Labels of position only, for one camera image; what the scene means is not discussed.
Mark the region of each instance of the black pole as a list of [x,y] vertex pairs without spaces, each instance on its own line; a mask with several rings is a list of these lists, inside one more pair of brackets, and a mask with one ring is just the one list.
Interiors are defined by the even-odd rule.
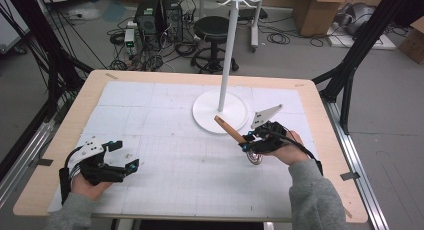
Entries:
[[348,115],[355,72],[406,2],[407,0],[382,0],[340,65],[312,79],[315,84],[330,79],[320,92],[321,97],[328,102],[335,102],[337,95],[344,89],[340,124],[345,134],[349,134]]

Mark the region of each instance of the cable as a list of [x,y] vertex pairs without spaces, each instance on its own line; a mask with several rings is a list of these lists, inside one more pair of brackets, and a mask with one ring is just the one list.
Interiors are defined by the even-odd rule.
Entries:
[[178,55],[182,57],[190,56],[191,54],[195,53],[196,50],[196,44],[193,44],[191,42],[182,42],[175,45],[175,51],[178,53]]

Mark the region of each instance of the white pole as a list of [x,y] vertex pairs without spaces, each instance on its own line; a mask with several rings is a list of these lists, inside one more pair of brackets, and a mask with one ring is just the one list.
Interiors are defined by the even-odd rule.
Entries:
[[231,58],[233,56],[234,39],[236,36],[236,27],[239,9],[237,3],[231,1],[230,23],[228,25],[227,46],[225,48],[224,70],[222,72],[221,93],[219,95],[218,112],[222,112],[225,103],[225,94],[227,92],[228,75],[230,74]]

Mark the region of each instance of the chair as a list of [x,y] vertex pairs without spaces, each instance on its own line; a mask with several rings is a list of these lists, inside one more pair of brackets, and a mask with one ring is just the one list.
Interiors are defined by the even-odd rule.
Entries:
[[[218,58],[218,53],[225,53],[225,50],[218,48],[218,44],[227,42],[228,24],[228,19],[219,16],[203,17],[194,24],[194,33],[199,38],[211,43],[210,48],[200,49],[191,59],[191,66],[197,66],[200,69],[199,73],[214,73],[223,70],[220,62],[224,61],[224,58]],[[206,51],[210,51],[210,56],[201,55]],[[231,69],[233,71],[239,69],[234,58],[231,58]]]

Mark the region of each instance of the white device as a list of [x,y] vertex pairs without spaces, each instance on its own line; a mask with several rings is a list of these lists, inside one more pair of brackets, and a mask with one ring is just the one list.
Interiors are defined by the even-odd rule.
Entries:
[[125,49],[129,56],[137,54],[137,46],[135,42],[135,29],[125,29]]

